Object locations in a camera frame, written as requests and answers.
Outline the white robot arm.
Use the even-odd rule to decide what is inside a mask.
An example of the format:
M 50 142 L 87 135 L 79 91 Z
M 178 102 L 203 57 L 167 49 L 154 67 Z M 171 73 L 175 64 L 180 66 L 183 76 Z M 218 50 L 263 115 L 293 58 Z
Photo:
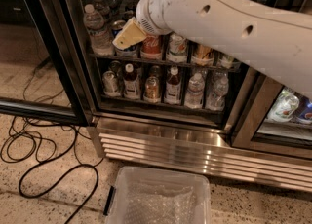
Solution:
M 312 16 L 250 0 L 139 0 L 113 40 L 121 50 L 174 32 L 233 56 L 312 98 Z

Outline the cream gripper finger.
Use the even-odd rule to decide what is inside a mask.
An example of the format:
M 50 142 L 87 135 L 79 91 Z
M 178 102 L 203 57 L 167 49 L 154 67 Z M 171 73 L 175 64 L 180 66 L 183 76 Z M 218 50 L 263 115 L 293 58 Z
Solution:
M 135 17 L 129 19 L 123 26 L 122 30 L 116 35 L 112 41 L 113 45 L 120 49 L 125 50 L 130 46 L 134 46 L 145 40 L 147 34 L 138 23 Z

